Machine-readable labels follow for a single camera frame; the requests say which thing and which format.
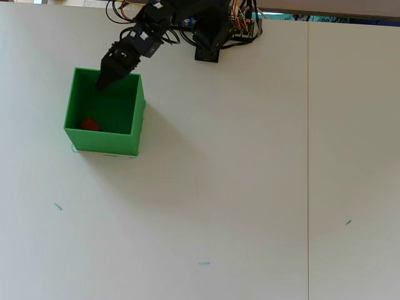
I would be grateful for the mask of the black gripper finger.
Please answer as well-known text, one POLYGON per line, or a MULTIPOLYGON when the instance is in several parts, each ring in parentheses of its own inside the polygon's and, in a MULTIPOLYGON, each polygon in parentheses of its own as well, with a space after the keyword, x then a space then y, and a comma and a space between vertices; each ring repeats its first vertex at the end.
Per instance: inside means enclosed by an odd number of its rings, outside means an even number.
POLYGON ((118 73, 114 68, 114 61, 110 56, 101 59, 101 68, 96 79, 95 89, 103 91, 118 79, 118 73))
POLYGON ((115 68, 111 65, 101 65, 100 73, 99 73, 99 91, 105 90, 111 84, 123 80, 126 78, 132 71, 133 67, 129 68, 115 68))

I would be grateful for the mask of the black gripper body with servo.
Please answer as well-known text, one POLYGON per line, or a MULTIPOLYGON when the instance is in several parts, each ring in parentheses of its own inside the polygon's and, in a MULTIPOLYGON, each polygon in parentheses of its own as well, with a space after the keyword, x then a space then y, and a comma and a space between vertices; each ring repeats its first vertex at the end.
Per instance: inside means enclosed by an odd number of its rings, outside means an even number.
POLYGON ((106 66, 116 73, 130 73, 141 62, 151 58, 163 45, 158 32, 148 33, 141 26, 129 27, 121 32, 106 54, 106 66))

